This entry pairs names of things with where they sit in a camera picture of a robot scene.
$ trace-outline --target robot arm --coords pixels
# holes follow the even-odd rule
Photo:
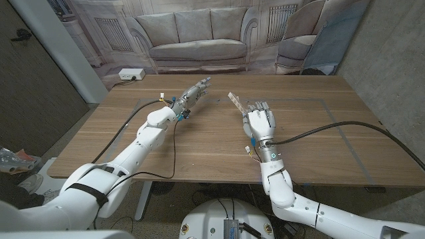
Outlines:
[[[273,142],[276,127],[273,113],[266,102],[256,102],[246,111],[243,114],[241,110],[243,128],[248,137],[260,144],[263,187],[278,218],[311,226],[332,238],[400,238],[425,230],[425,226],[416,224],[363,218],[294,193],[291,177],[277,149],[266,144]]]
[[[71,174],[58,197],[34,208],[18,210],[0,202],[0,230],[85,230],[96,215],[109,217],[121,204],[130,180],[121,180],[137,172],[147,155],[162,145],[168,124],[182,120],[189,108],[207,93],[210,78],[186,90],[171,108],[151,112],[137,131],[136,139],[109,163],[88,163]]]

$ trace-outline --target wire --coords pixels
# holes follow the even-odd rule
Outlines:
[[[234,200],[232,198],[232,204],[233,204],[233,220],[234,220]]]
[[[248,186],[250,187],[250,190],[251,190],[252,200],[254,200],[254,205],[255,207],[257,207],[257,201],[255,200],[255,196],[254,196],[254,192],[252,191],[251,184],[248,183]]]
[[[93,228],[95,230],[97,230],[97,228],[96,228],[96,219],[98,219],[99,211],[100,211],[100,208],[98,209],[98,212],[96,213],[96,216],[94,217],[94,220],[93,220]]]
[[[140,111],[141,109],[143,109],[144,107],[156,103],[156,102],[161,102],[160,100],[154,100],[152,102],[149,102],[147,104],[144,104],[142,106],[140,106],[136,111],[134,111],[130,117],[126,120],[126,122],[124,122],[124,124],[121,126],[121,128],[117,131],[117,133],[115,134],[115,136],[111,139],[111,141],[105,146],[105,148],[99,153],[99,155],[92,161],[92,163],[97,162],[97,160],[99,160],[99,158],[106,152],[106,150],[109,148],[109,146],[111,146],[111,144],[115,141],[115,139],[118,137],[118,135],[121,133],[121,131],[126,127],[126,125],[128,124],[128,122],[130,122],[130,120],[138,113],[138,111]]]
[[[226,219],[228,219],[227,209],[224,207],[224,205],[221,203],[220,199],[217,199],[218,202],[223,206],[224,210],[226,211]]]
[[[123,86],[123,85],[126,85],[127,83],[130,83],[130,82],[133,82],[133,81],[135,81],[135,76],[131,77],[131,79],[130,79],[130,80],[125,80],[125,81],[123,81],[123,82],[115,83],[112,87],[115,87],[115,86]]]
[[[133,227],[134,227],[134,220],[133,220],[133,218],[132,217],[130,217],[130,216],[123,216],[123,217],[121,217],[120,219],[118,219],[112,226],[111,226],[111,228],[110,228],[110,230],[112,230],[112,228],[115,226],[115,224],[117,224],[121,219],[124,219],[124,218],[130,218],[130,220],[131,220],[131,232],[130,232],[130,234],[132,234],[133,233]]]
[[[317,128],[317,129],[310,130],[309,132],[302,133],[298,136],[292,137],[292,138],[287,139],[287,140],[283,140],[281,142],[276,142],[276,143],[266,142],[266,145],[280,145],[280,144],[290,143],[290,142],[293,142],[297,139],[301,139],[305,136],[311,135],[313,133],[317,133],[317,132],[325,130],[325,129],[330,129],[332,127],[338,127],[338,126],[342,126],[342,125],[360,125],[360,126],[369,127],[371,129],[374,129],[378,132],[383,133],[384,135],[386,135],[387,137],[392,139],[394,142],[396,142],[398,144],[398,146],[400,146],[407,154],[409,154],[409,156],[413,160],[415,160],[415,162],[425,171],[425,164],[409,148],[407,148],[407,146],[405,146],[400,140],[398,140],[396,137],[394,137],[392,134],[390,134],[386,130],[383,130],[383,129],[375,126],[375,125],[371,125],[369,123],[364,123],[364,122],[359,122],[359,121],[342,121],[342,122],[337,122],[337,123],[331,123],[329,125],[325,125],[325,126]]]
[[[262,163],[261,157],[258,155],[257,149],[255,149],[255,146],[254,146],[254,152],[255,152],[255,154],[257,154],[258,158],[260,159],[260,163]]]
[[[137,173],[134,173],[134,174],[132,174],[132,175],[130,175],[130,176],[128,176],[128,177],[126,177],[125,179],[123,179],[123,180],[121,180],[120,182],[118,182],[117,184],[115,184],[110,190],[109,190],[109,192],[108,193],[106,193],[106,196],[108,196],[111,192],[112,192],[112,190],[114,190],[116,187],[118,187],[118,185],[120,185],[121,183],[123,183],[124,181],[126,181],[126,180],[128,180],[128,179],[130,179],[130,178],[132,178],[132,177],[134,177],[134,176],[136,176],[136,175],[139,175],[139,174],[147,174],[147,175],[153,175],[153,176],[156,176],[156,177],[160,177],[160,178],[162,178],[162,179],[171,179],[171,178],[173,178],[174,177],[174,174],[175,174],[175,128],[177,127],[177,124],[179,123],[179,121],[177,121],[176,123],[175,123],[175,125],[174,125],[174,132],[173,132],[173,144],[174,144],[174,164],[173,164],[173,174],[170,176],[170,177],[166,177],[166,176],[161,176],[161,175],[158,175],[158,174],[156,174],[156,173],[150,173],[150,172],[137,172]]]
[[[256,159],[256,158],[254,158],[254,157],[253,157],[253,156],[251,156],[251,155],[250,155],[250,157],[251,157],[251,159],[255,160],[257,163],[261,163],[261,161],[260,161],[259,159]]]
[[[304,189],[304,187],[303,186],[301,186],[301,185],[299,185],[299,184],[297,184],[296,182],[294,182],[294,180],[291,180],[292,181],[292,183],[293,184],[295,184],[295,185],[297,185],[297,186],[299,186],[300,187],[300,189],[303,191],[303,193],[304,193],[304,196],[305,195],[307,195],[307,192],[305,191],[305,189]]]

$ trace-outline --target cable on floor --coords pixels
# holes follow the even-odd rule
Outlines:
[[[110,228],[110,230],[112,230],[112,228],[120,221],[120,220],[122,220],[122,219],[125,219],[125,218],[130,218],[130,220],[131,220],[131,232],[130,232],[130,234],[132,234],[133,233],[133,228],[134,228],[134,220],[133,220],[133,218],[132,217],[130,217],[130,216],[123,216],[123,217],[121,217],[120,219],[118,219],[116,222],[114,222],[114,224],[111,226],[111,228]]]
[[[405,146],[400,140],[398,140],[396,137],[394,137],[392,134],[390,134],[389,132],[387,132],[384,129],[381,129],[381,128],[379,128],[375,125],[371,125],[369,123],[364,123],[364,122],[359,122],[359,121],[342,121],[342,122],[337,122],[337,123],[331,123],[329,125],[325,125],[325,126],[317,128],[317,129],[310,130],[308,132],[302,133],[298,136],[292,137],[292,138],[287,139],[287,140],[283,140],[283,141],[276,142],[276,143],[266,142],[266,145],[280,145],[280,144],[290,143],[290,142],[293,142],[297,139],[301,139],[305,136],[309,136],[313,133],[317,133],[317,132],[320,132],[320,131],[325,130],[325,129],[330,129],[332,127],[338,127],[338,126],[342,126],[342,125],[360,125],[360,126],[364,126],[364,127],[374,129],[374,130],[386,135],[391,140],[393,140],[395,143],[397,143],[398,146],[400,146],[407,154],[409,154],[409,156],[413,160],[415,160],[415,162],[419,165],[419,167],[421,167],[422,170],[425,171],[425,164],[409,148],[407,148],[407,146]]]
[[[173,102],[170,100],[165,100],[166,102],[172,104]],[[136,111],[134,111],[130,117],[126,120],[126,122],[123,123],[123,125],[121,126],[121,128],[117,131],[117,133],[115,134],[115,136],[111,139],[111,141],[105,146],[105,148],[99,153],[99,155],[92,161],[92,163],[97,162],[97,160],[99,160],[99,158],[106,152],[106,150],[108,150],[108,148],[111,146],[111,144],[115,141],[115,139],[118,137],[118,135],[121,133],[121,131],[126,127],[126,125],[128,124],[128,122],[130,122],[130,120],[144,107],[156,103],[156,102],[161,102],[160,100],[154,100],[152,102],[149,102],[147,104],[144,104],[142,106],[140,106]]]

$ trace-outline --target power strip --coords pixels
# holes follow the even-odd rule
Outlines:
[[[145,77],[145,70],[142,68],[122,68],[120,73],[121,80],[131,80],[135,76],[136,80],[142,80]]]

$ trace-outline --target wooden tabletop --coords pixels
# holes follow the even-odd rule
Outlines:
[[[65,178],[90,163],[137,107],[156,100],[160,92],[177,98],[205,78],[203,75],[153,75],[115,87],[81,127],[48,170]],[[209,94],[191,108],[189,119],[176,129],[175,176],[166,181],[260,183],[260,166],[245,151],[250,139],[242,116],[228,99],[229,91],[242,102],[266,100],[276,119],[275,139],[283,140],[337,121],[363,121],[384,128],[346,81],[338,76],[214,75]],[[149,112],[141,110],[99,159],[111,161],[136,135]],[[346,125],[279,145],[285,168],[296,183],[312,185],[378,185],[423,187],[425,174],[393,141],[372,129]],[[164,144],[148,155],[140,171],[164,176],[173,173],[173,130]],[[150,175],[136,179],[164,181]]]

